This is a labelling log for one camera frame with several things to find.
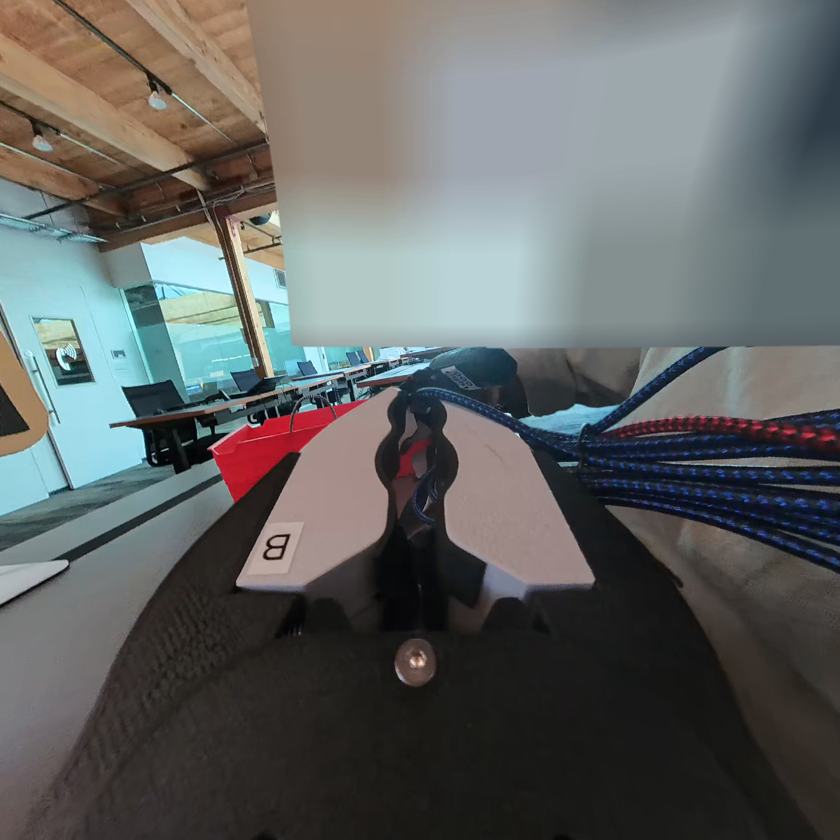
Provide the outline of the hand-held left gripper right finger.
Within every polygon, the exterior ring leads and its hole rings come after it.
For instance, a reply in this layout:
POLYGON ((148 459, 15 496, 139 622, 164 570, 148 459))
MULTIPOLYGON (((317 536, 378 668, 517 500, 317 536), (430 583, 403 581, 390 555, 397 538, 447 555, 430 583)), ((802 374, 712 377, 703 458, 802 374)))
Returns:
POLYGON ((475 633, 500 600, 590 591, 594 572, 530 447, 457 405, 435 402, 426 423, 434 452, 420 518, 434 533, 448 626, 475 633))

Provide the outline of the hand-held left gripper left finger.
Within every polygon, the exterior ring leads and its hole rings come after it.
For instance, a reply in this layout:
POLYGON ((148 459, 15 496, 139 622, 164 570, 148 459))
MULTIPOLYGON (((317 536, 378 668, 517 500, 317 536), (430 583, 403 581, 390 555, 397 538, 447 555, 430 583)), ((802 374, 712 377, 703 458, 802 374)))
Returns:
POLYGON ((404 393, 391 386, 307 443, 236 580, 245 592, 331 599, 356 631, 382 620, 375 562, 396 523, 404 393))

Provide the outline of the red plastic bin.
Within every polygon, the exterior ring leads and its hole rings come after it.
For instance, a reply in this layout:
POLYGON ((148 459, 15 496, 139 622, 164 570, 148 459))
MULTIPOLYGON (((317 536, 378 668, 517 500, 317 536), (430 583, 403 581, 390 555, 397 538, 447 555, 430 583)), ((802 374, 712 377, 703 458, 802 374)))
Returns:
POLYGON ((407 412, 407 394, 389 387, 365 401, 243 427, 212 452, 235 501, 262 485, 277 488, 279 520, 307 522, 316 512, 384 518, 401 470, 401 442, 413 435, 407 412))

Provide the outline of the long wooden desk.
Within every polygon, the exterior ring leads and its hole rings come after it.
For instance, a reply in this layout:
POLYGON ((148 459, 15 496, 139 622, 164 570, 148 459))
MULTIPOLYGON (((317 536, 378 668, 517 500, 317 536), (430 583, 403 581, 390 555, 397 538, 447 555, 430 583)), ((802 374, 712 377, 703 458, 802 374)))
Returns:
MULTIPOLYGON (((215 433, 221 438, 224 436, 224 430, 227 424, 239 422, 251 427, 261 427, 270 419, 278 419, 280 417, 288 417, 291 415, 293 408, 301 407, 305 403, 315 403, 316 406, 327 406, 329 404, 329 394, 336 392, 339 385, 345 383, 345 375, 339 371, 328 374, 316 374, 305 376, 303 378, 283 382, 275 391, 263 395, 227 395, 224 392, 217 392, 201 402, 185 403, 187 410, 180 414, 171 414, 169 417, 174 419, 181 419, 186 417, 201 417, 206 418, 200 423, 199 431, 202 435, 209 433, 206 425, 213 423, 215 425, 215 433), (279 404, 280 415, 277 418, 269 418, 261 425, 250 423, 247 418, 245 406, 249 403, 268 399, 270 397, 277 397, 279 404)), ((160 423, 163 421, 162 417, 153 417, 149 419, 135 419, 134 414, 128 419, 117 421, 109 424, 110 429, 133 429, 136 431, 137 426, 143 424, 160 423)))
POLYGON ((363 389, 382 389, 389 386, 399 386, 410 380, 414 375, 424 371, 430 360, 422 360, 414 364, 404 364, 388 371, 358 380, 357 385, 363 389))

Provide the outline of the black office chair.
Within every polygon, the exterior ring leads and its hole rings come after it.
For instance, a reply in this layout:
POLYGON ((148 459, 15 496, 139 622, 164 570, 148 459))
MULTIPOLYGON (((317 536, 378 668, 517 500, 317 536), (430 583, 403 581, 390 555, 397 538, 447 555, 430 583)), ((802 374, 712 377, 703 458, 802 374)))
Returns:
POLYGON ((160 423, 137 426, 143 436, 144 459, 149 467, 172 466, 178 474, 214 459, 211 447, 221 438, 215 433, 214 423, 206 425, 209 433, 202 435, 200 423, 206 418, 169 417, 187 410, 173 381, 123 386, 122 393, 135 419, 163 418, 160 423))
MULTIPOLYGON (((236 388, 241 395, 257 396, 275 391, 283 385, 283 377, 269 376, 261 377, 255 370, 232 371, 231 376, 236 388)), ((248 413, 247 418, 251 424, 261 425, 269 418, 277 418, 280 415, 277 397, 270 397, 249 403, 245 406, 248 413)))

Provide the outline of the white door with window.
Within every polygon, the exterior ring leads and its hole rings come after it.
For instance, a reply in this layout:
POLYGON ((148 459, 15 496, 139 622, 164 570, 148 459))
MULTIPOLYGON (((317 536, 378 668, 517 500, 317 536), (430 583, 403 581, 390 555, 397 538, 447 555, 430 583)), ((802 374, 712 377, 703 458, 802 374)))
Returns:
POLYGON ((97 398, 97 379, 83 339, 86 306, 79 289, 57 298, 34 290, 2 287, 2 324, 27 383, 44 409, 45 443, 35 445, 36 465, 46 470, 47 488, 78 489, 95 480, 87 455, 89 398, 97 398))

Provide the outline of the person's beige clothing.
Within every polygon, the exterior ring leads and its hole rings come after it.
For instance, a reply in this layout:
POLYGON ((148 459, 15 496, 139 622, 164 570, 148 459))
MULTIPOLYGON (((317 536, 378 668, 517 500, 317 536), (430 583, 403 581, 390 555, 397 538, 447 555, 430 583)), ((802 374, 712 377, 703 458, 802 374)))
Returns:
MULTIPOLYGON (((627 421, 770 418, 838 408, 836 345, 732 347, 627 421)), ((610 512, 684 584, 774 771, 821 838, 838 838, 838 575, 664 513, 610 512)))

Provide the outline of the white flat object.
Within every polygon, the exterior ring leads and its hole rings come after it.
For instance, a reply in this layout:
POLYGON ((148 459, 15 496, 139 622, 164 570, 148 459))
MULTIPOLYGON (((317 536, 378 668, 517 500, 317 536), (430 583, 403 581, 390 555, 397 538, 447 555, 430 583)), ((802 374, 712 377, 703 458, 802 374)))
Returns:
POLYGON ((68 560, 1 566, 1 606, 18 599, 69 569, 68 560))

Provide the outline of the tan and black object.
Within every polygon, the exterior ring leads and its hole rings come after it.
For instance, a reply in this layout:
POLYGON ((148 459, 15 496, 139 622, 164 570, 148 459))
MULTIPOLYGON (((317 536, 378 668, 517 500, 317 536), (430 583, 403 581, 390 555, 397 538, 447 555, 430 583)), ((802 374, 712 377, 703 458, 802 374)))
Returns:
POLYGON ((28 373, 1 334, 1 456, 36 445, 49 430, 49 416, 28 373))

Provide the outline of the wooden post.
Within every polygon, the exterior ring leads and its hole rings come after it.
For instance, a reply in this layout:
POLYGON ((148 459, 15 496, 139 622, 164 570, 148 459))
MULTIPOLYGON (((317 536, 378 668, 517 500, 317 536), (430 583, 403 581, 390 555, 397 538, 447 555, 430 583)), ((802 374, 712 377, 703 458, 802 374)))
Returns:
POLYGON ((259 308, 245 265, 245 254, 239 236, 238 219, 224 205, 215 206, 211 211, 211 218, 222 250, 254 370, 262 379, 271 377, 275 372, 270 361, 266 336, 259 319, 259 308))

